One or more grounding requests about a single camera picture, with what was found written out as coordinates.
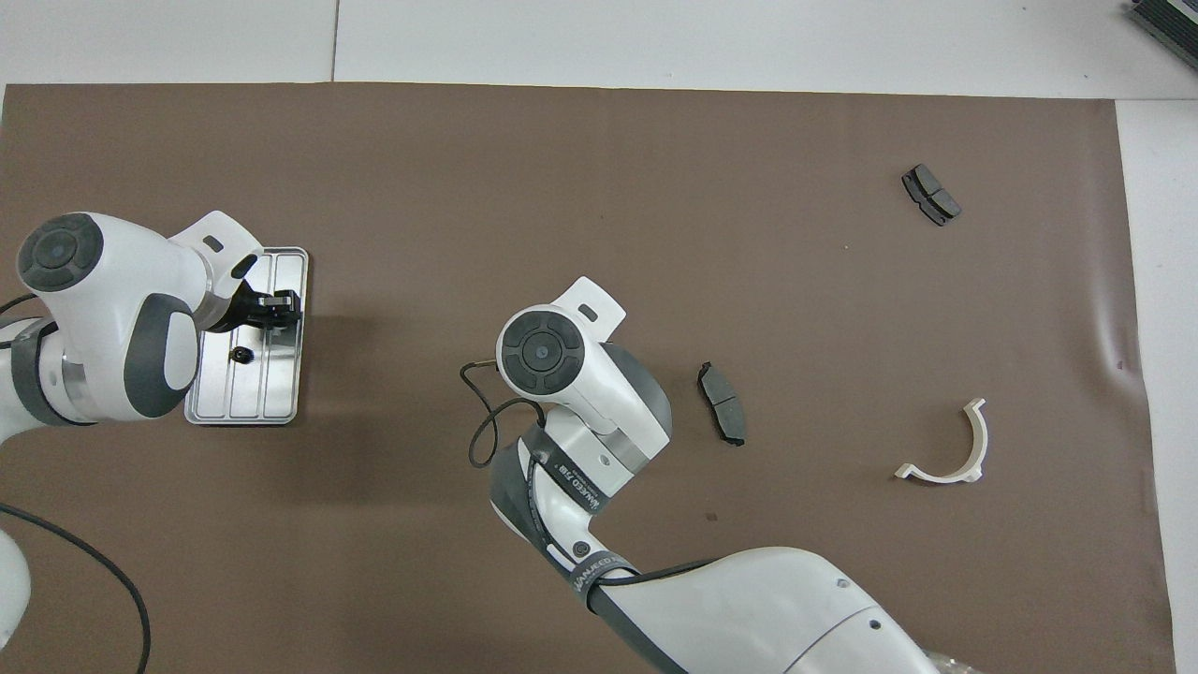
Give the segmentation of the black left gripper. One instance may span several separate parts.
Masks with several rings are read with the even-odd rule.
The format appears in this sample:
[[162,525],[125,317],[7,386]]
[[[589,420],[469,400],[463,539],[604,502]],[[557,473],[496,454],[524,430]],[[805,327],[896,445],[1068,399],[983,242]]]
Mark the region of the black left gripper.
[[246,280],[240,280],[228,298],[205,291],[198,304],[198,328],[212,333],[231,332],[252,323],[252,314],[258,306],[262,312],[254,312],[254,324],[261,330],[294,329],[302,318],[302,303],[295,290],[264,295],[253,290]]

